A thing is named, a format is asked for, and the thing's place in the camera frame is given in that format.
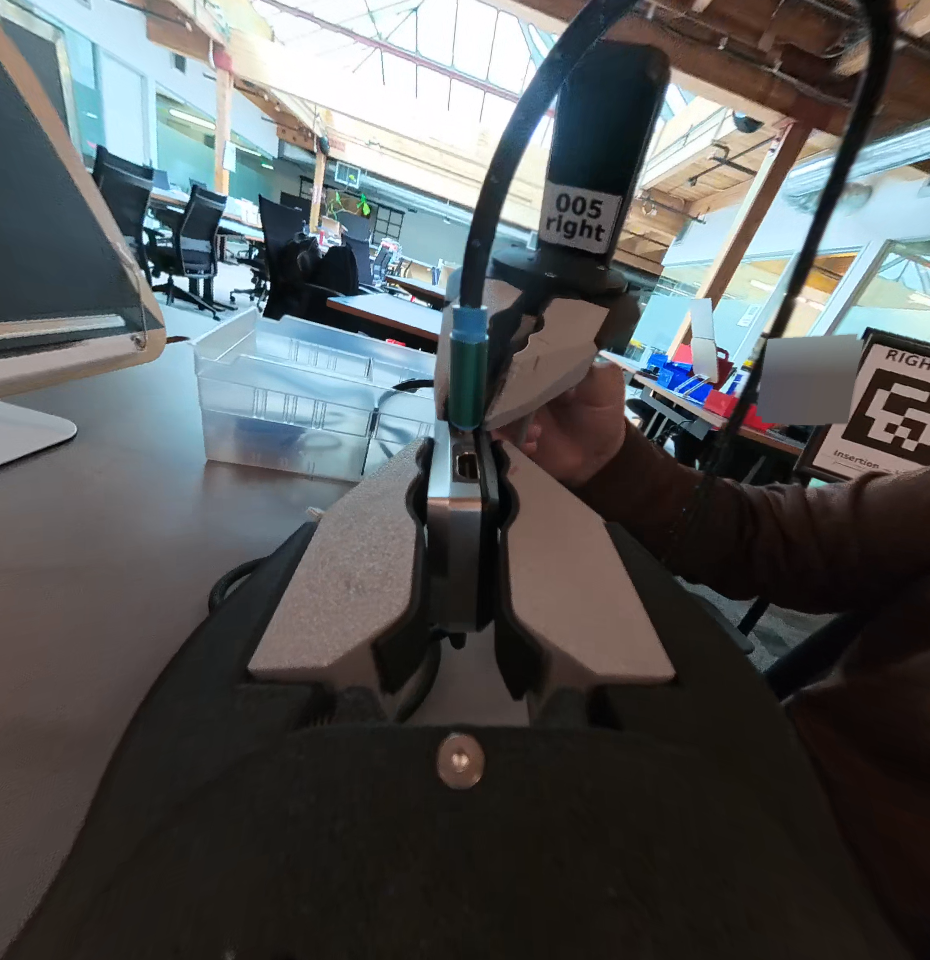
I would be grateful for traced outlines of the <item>dark wooden office desk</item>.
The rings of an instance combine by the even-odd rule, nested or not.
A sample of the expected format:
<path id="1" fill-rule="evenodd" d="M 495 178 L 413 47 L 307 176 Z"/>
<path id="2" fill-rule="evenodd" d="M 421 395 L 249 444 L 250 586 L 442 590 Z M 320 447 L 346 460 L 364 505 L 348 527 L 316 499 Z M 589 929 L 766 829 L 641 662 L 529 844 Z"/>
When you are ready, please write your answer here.
<path id="1" fill-rule="evenodd" d="M 437 349 L 443 317 L 433 308 L 384 293 L 330 296 L 326 306 L 332 326 L 433 354 Z"/>

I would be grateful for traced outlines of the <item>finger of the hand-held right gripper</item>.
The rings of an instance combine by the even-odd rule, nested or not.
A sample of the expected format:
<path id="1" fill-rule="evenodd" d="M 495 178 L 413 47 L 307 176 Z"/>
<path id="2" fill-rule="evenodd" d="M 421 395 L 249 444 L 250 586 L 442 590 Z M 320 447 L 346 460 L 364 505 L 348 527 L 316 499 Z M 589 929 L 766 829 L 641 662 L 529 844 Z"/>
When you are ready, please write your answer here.
<path id="1" fill-rule="evenodd" d="M 607 306 L 577 298 L 552 299 L 539 314 L 540 327 L 514 350 L 483 417 L 492 431 L 533 414 L 577 384 L 598 353 L 596 339 Z"/>
<path id="2" fill-rule="evenodd" d="M 459 431 L 482 426 L 483 417 L 512 353 L 510 342 L 522 319 L 519 288 L 484 280 L 482 306 L 460 308 L 461 271 L 447 288 L 435 364 L 435 412 Z"/>

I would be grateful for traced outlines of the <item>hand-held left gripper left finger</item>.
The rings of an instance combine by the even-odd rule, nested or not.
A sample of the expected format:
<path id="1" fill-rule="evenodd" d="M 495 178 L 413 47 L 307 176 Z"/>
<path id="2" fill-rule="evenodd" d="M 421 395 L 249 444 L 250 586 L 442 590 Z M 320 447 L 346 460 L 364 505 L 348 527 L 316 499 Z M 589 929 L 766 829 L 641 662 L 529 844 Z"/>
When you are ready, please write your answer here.
<path id="1" fill-rule="evenodd" d="M 415 496 L 430 453 L 411 442 L 318 521 L 248 664 L 255 679 L 387 696 L 417 672 L 429 628 Z"/>

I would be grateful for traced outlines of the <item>silver computer monitor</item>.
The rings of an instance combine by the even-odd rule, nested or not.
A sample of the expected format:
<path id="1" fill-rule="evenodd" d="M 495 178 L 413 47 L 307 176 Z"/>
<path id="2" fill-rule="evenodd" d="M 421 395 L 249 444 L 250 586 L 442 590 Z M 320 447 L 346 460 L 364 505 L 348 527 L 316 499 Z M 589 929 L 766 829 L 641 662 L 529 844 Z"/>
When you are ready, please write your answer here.
<path id="1" fill-rule="evenodd" d="M 0 22 L 0 468 L 77 434 L 9 398 L 150 363 L 166 340 L 131 249 Z"/>

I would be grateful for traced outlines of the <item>clear plastic bin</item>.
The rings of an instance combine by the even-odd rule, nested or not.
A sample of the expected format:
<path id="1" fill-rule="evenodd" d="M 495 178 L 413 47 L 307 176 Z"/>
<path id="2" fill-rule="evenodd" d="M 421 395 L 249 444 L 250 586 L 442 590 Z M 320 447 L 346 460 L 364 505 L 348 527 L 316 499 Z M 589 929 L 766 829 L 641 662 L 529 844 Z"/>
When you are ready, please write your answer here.
<path id="1" fill-rule="evenodd" d="M 431 438 L 435 356 L 255 309 L 193 342 L 210 461 L 355 483 Z"/>

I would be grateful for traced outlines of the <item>person's brown shirt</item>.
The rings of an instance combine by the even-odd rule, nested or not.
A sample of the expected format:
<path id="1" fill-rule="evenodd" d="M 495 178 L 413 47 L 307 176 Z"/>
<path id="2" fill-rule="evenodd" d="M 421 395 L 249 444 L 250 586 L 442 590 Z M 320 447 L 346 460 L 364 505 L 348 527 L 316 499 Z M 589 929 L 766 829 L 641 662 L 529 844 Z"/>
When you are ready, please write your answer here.
<path id="1" fill-rule="evenodd" d="M 876 899 L 930 958 L 930 574 L 871 613 L 788 711 Z"/>

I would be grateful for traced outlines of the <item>blue storage bins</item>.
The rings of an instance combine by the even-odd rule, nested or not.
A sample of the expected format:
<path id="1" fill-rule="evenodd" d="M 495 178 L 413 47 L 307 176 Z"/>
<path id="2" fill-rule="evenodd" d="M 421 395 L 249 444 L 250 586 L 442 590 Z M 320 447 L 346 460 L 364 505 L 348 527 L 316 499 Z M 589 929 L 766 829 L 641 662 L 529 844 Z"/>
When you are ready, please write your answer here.
<path id="1" fill-rule="evenodd" d="M 691 364 L 672 361 L 663 352 L 652 352 L 645 370 L 659 387 L 695 404 L 703 405 L 714 389 L 713 384 L 694 374 Z"/>

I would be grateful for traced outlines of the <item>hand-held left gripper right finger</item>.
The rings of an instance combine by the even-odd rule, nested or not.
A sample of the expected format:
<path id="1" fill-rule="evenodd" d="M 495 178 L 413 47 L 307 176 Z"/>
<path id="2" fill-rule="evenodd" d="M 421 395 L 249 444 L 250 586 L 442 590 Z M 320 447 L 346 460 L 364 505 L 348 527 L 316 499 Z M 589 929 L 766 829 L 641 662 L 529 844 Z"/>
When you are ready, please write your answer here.
<path id="1" fill-rule="evenodd" d="M 670 683 L 676 670 L 606 524 L 507 441 L 495 446 L 495 657 L 513 698 Z"/>

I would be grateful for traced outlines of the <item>group of black office chairs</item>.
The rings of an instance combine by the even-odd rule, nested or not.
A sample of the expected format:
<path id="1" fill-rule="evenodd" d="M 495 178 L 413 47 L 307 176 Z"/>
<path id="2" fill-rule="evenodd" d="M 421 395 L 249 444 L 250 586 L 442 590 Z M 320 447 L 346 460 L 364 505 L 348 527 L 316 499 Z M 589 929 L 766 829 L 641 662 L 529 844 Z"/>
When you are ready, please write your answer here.
<path id="1" fill-rule="evenodd" d="M 102 145 L 97 147 L 93 179 L 136 265 L 149 280 L 162 273 L 169 277 L 153 291 L 164 293 L 170 304 L 178 297 L 215 315 L 219 306 L 213 296 L 198 294 L 195 286 L 201 282 L 209 289 L 217 276 L 218 234 L 227 199 L 205 187 L 192 186 L 170 236 L 163 237 L 145 224 L 155 173 Z M 342 330 L 328 323 L 327 298 L 380 293 L 360 284 L 359 261 L 351 247 L 322 250 L 317 237 L 303 231 L 302 210 L 262 198 L 259 213 L 268 283 L 265 318 L 307 319 Z"/>

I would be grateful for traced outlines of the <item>long office desk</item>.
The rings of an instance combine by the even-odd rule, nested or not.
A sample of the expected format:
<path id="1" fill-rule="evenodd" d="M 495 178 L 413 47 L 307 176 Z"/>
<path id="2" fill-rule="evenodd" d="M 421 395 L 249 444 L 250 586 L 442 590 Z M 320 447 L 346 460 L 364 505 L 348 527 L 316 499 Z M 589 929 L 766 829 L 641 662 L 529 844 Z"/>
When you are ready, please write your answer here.
<path id="1" fill-rule="evenodd" d="M 636 365 L 624 358 L 607 351 L 602 351 L 599 355 L 620 367 L 624 371 L 628 383 L 639 384 L 642 387 L 641 398 L 643 401 L 653 405 L 662 417 L 666 416 L 680 425 L 686 425 L 693 419 L 706 424 L 706 427 L 694 427 L 690 430 L 695 436 L 703 437 L 707 431 L 719 430 L 725 426 L 727 422 L 725 417 L 706 410 L 703 405 L 696 404 L 679 393 L 664 388 L 652 378 L 642 374 Z M 774 431 L 760 431 L 741 426 L 737 435 L 764 445 L 771 450 L 777 450 L 794 457 L 797 457 L 804 449 L 802 444 Z"/>

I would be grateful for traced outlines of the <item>fiducial marker sign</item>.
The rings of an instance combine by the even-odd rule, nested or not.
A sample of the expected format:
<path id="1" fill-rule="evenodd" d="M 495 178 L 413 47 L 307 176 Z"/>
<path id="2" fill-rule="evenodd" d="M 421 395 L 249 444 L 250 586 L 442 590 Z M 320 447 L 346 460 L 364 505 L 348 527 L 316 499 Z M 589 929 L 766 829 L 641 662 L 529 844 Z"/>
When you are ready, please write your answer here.
<path id="1" fill-rule="evenodd" d="M 930 342 L 868 327 L 847 422 L 817 426 L 794 474 L 852 481 L 930 467 Z"/>

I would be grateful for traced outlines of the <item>person's right hand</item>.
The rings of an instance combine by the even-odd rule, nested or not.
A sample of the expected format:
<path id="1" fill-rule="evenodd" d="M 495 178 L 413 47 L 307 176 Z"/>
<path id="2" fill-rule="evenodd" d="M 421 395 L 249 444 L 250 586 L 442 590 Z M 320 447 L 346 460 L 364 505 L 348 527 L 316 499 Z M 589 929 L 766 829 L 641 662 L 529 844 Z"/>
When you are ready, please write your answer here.
<path id="1" fill-rule="evenodd" d="M 611 462 L 626 433 L 625 383 L 605 359 L 532 415 L 519 450 L 566 487 L 583 486 Z"/>

